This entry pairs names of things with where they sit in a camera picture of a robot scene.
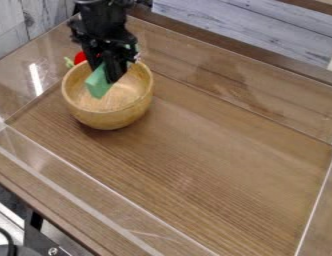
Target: green object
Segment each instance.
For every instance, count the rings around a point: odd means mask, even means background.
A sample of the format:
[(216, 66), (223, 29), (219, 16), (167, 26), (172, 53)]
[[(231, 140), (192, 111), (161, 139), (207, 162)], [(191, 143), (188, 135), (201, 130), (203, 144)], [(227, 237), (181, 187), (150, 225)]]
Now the green object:
[(65, 64), (68, 68), (73, 68), (76, 66), (73, 60), (69, 57), (65, 57)]
[(88, 90), (94, 98), (102, 99), (102, 97), (106, 95), (113, 85), (114, 85), (113, 83), (110, 84), (108, 82), (106, 72), (105, 72), (105, 63), (102, 63), (97, 68), (97, 70), (86, 79)]

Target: robotic arm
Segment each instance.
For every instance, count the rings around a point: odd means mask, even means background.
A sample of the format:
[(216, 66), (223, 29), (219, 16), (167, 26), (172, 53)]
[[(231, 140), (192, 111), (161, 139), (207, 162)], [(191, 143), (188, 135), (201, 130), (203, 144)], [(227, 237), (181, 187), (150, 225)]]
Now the robotic arm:
[(114, 83), (138, 58), (137, 37), (126, 30), (128, 9), (152, 0), (74, 0), (81, 18), (70, 20), (73, 40), (82, 45), (92, 69), (105, 62), (106, 79)]

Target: bowl rim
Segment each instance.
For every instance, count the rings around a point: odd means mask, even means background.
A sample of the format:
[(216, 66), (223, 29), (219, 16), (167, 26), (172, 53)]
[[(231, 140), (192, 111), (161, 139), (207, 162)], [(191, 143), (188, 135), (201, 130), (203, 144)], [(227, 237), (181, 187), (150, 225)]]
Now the bowl rim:
[(84, 61), (81, 62), (78, 65), (76, 65), (70, 70), (69, 72), (66, 73), (65, 77), (64, 77), (64, 80), (62, 80), (62, 94), (64, 94), (64, 97), (68, 101), (68, 103), (70, 105), (73, 105), (73, 107), (76, 107), (77, 109), (81, 109), (84, 112), (88, 112), (88, 113), (97, 113), (97, 114), (109, 114), (109, 113), (116, 113), (116, 112), (121, 112), (124, 110), (128, 110), (130, 108), (133, 108), (137, 103), (140, 103), (146, 97), (148, 95), (150, 94), (152, 90), (153, 90), (153, 85), (155, 85), (155, 76), (153, 76), (153, 73), (152, 73), (152, 70), (150, 68), (148, 67), (148, 65), (142, 62), (142, 61), (138, 61), (136, 63), (137, 65), (141, 65), (144, 70), (148, 72), (149, 74), (149, 77), (150, 77), (150, 82), (149, 82), (149, 88), (146, 90), (146, 93), (136, 100), (133, 101), (130, 104), (128, 104), (125, 106), (125, 108), (121, 108), (121, 109), (117, 109), (117, 110), (110, 110), (110, 111), (92, 111), (92, 110), (86, 110), (86, 109), (82, 109), (80, 108), (80, 105), (77, 105), (74, 103), (74, 100), (72, 99), (72, 97), (69, 96), (68, 92), (66, 92), (66, 81), (68, 79), (70, 78), (73, 72), (84, 65), (89, 65), (89, 62), (88, 61)]

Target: wooden bowl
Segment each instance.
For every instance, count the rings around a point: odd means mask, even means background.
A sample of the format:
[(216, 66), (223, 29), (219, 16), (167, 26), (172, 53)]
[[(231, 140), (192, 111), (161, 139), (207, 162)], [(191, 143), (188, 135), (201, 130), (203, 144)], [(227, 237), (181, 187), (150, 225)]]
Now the wooden bowl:
[(93, 98), (85, 86), (92, 74), (88, 62), (66, 74), (62, 93), (72, 114), (85, 125), (100, 130), (114, 130), (130, 125), (146, 113), (153, 99), (153, 74), (138, 62), (113, 85), (105, 97)]

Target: red object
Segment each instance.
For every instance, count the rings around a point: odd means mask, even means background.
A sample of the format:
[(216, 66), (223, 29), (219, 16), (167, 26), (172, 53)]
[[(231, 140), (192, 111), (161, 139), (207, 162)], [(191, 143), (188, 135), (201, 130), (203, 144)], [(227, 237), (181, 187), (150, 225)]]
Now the red object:
[(78, 65), (80, 63), (82, 63), (84, 61), (86, 61), (86, 54), (85, 52), (80, 52), (77, 55), (76, 55), (76, 60), (74, 60), (74, 64)]

